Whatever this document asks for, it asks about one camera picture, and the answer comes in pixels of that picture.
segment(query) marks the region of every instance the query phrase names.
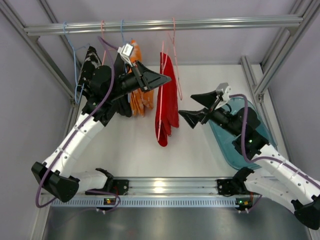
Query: metal rod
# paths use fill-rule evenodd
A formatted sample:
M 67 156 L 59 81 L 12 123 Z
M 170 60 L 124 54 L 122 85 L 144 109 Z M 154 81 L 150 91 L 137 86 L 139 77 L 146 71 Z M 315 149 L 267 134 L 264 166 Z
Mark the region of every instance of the metal rod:
M 301 3 L 302 3 L 303 0 L 296 0 L 294 5 L 292 6 L 289 14 L 297 14 L 301 8 Z M 262 63 L 261 63 L 261 67 L 262 69 L 265 68 L 266 66 L 266 63 L 267 61 L 269 60 L 269 57 L 273 55 L 273 52 L 275 50 L 275 48 L 278 46 L 279 44 L 279 41 L 281 39 L 283 39 L 284 37 L 284 34 L 286 33 L 286 28 L 285 27 L 282 27 L 278 33 L 276 34 L 271 46 L 269 47 L 269 49 L 266 51 L 266 54 L 262 60 Z
M 290 54 L 293 52 L 294 48 L 300 42 L 302 37 L 305 35 L 313 21 L 317 18 L 320 13 L 320 0 L 313 0 L 305 15 L 303 16 L 303 21 L 301 22 L 297 32 L 291 36 L 286 44 L 283 46 L 279 55 L 270 64 L 267 70 L 264 72 L 261 81 L 254 90 L 254 95 L 263 94 L 269 87 L 271 80 L 278 73 L 280 68 L 283 66 L 285 61 L 288 59 Z
M 258 101 L 258 98 L 254 95 L 254 89 L 255 89 L 255 86 L 257 85 L 257 79 L 256 79 L 255 73 L 252 69 L 249 57 L 242 56 L 240 59 L 240 64 L 242 66 L 244 76 L 245 76 L 246 82 L 248 84 L 249 91 L 250 91 L 251 98 L 253 100 L 253 104 L 255 106 L 255 109 L 259 113 L 259 115 L 262 118 L 262 121 L 264 122 L 266 127 L 269 129 L 269 131 L 272 135 L 272 138 L 275 142 L 275 145 L 278 145 L 275 131 L 271 125 L 271 121 L 270 121 L 269 115 L 267 113 L 265 103 L 264 103 L 263 99 L 261 101 Z
M 36 56 L 44 64 L 44 66 L 49 70 L 49 72 L 53 75 L 55 80 L 59 83 L 59 85 L 69 96 L 69 98 L 73 99 L 75 97 L 75 93 L 72 85 L 63 75 L 57 65 L 53 64 L 54 61 L 48 55 L 48 53 L 45 52 L 44 48 L 42 48 L 39 43 L 37 44 L 36 41 L 34 42 L 33 40 L 31 40 L 30 37 L 25 33 L 24 26 L 21 24 L 21 20 L 17 18 L 16 11 L 7 0 L 0 0 L 0 12 L 18 32 L 18 34 L 22 37 L 22 39 L 26 42 L 30 49 L 36 54 Z
M 196 20 L 176 20 L 176 30 L 200 30 L 200 29 L 235 29 L 235 28 L 271 28 L 271 27 L 298 27 L 302 21 L 299 15 L 272 15 L 256 17 L 229 17 L 229 18 L 207 18 Z M 105 22 L 103 30 L 109 33 L 119 33 L 121 22 Z M 145 31 L 169 31 L 173 30 L 172 20 L 152 21 L 126 21 L 123 32 L 145 32 Z M 63 35 L 62 23 L 48 25 L 30 25 L 25 27 L 29 36 Z M 69 34 L 99 33 L 100 22 L 68 23 L 65 30 Z
M 38 3 L 40 4 L 40 6 L 42 7 L 42 9 L 44 10 L 45 14 L 47 15 L 47 17 L 49 18 L 49 20 L 53 23 L 53 24 L 57 24 L 59 21 L 56 17 L 56 15 L 54 14 L 53 10 L 51 9 L 51 7 L 49 6 L 47 0 L 37 0 Z M 68 50 L 68 52 L 70 53 L 70 56 L 72 58 L 74 58 L 74 52 L 72 50 L 72 47 L 70 46 L 66 36 L 61 35 L 60 36 L 65 48 Z M 77 58 L 77 56 L 75 57 L 75 61 L 76 61 L 76 66 L 81 69 L 81 62 L 79 61 L 79 59 Z

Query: orange garment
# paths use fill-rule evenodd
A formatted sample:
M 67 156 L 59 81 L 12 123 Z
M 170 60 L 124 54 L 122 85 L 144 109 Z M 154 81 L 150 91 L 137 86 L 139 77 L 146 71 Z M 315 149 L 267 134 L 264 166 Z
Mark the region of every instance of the orange garment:
M 135 40 L 131 41 L 131 44 L 134 46 L 133 53 L 130 57 L 130 61 L 133 63 L 134 61 L 142 62 L 142 56 L 140 47 Z M 132 110 L 133 116 L 136 116 L 139 113 L 141 116 L 145 115 L 146 106 L 149 109 L 154 108 L 154 91 L 142 92 L 140 88 L 138 90 L 134 90 L 130 94 L 130 106 Z

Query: robotic arm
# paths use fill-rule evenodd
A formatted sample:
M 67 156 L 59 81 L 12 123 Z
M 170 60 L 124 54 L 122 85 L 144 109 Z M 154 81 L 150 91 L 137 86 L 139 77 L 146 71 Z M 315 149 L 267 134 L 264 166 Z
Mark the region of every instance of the robotic arm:
M 249 168 L 240 169 L 228 182 L 233 194 L 248 191 L 266 196 L 290 210 L 305 226 L 317 230 L 320 227 L 320 182 L 306 175 L 285 157 L 256 128 L 261 124 L 256 112 L 245 107 L 236 114 L 221 108 L 229 101 L 231 87 L 222 83 L 215 91 L 195 94 L 191 98 L 205 106 L 200 111 L 180 110 L 179 114 L 194 128 L 212 120 L 237 137 L 233 145 L 247 162 L 254 162 L 271 173 L 278 181 L 261 176 Z
M 111 174 L 101 168 L 72 174 L 74 165 L 90 141 L 116 113 L 117 99 L 139 88 L 143 92 L 150 91 L 171 80 L 139 61 L 131 62 L 133 50 L 128 43 L 120 47 L 115 61 L 118 64 L 110 68 L 100 65 L 96 50 L 89 47 L 80 72 L 80 89 L 78 87 L 87 98 L 82 114 L 58 148 L 44 162 L 32 166 L 39 185 L 62 202 L 68 202 L 76 193 L 87 190 L 106 189 L 109 192 Z

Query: red cloth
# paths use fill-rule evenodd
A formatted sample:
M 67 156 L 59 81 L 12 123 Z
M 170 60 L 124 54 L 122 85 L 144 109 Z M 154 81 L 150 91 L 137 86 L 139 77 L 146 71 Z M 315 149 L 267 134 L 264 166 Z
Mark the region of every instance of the red cloth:
M 159 116 L 160 116 L 160 102 L 161 102 L 161 88 L 162 88 L 162 111 L 161 111 L 161 126 L 159 144 L 162 147 L 168 145 L 168 136 L 171 136 L 171 127 L 179 127 L 178 115 L 178 97 L 177 97 L 177 84 L 174 72 L 174 66 L 171 59 L 165 53 L 160 53 L 160 73 L 162 73 L 162 65 L 166 61 L 163 74 L 170 77 L 171 81 L 160 86 L 158 89 L 158 97 L 156 103 L 155 114 L 155 136 L 158 139 L 159 132 Z

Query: hanging clothes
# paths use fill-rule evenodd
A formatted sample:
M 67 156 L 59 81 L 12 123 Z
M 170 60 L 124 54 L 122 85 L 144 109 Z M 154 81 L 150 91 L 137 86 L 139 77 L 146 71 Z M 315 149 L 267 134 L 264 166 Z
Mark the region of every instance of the hanging clothes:
M 133 63 L 134 61 L 142 62 L 142 55 L 140 51 L 140 47 L 135 40 L 131 40 L 131 45 L 133 45 L 133 53 L 131 54 L 130 61 Z M 130 94 L 130 106 L 132 110 L 133 116 L 136 116 L 139 113 L 141 116 L 145 115 L 146 106 L 149 109 L 154 108 L 154 90 L 148 92 L 142 92 L 139 89 L 134 90 Z
M 155 136 L 158 143 L 165 147 L 168 145 L 168 136 L 172 134 L 171 127 L 179 127 L 177 80 L 171 59 L 165 53 L 160 53 L 160 73 L 171 78 L 170 82 L 158 89 L 155 114 Z

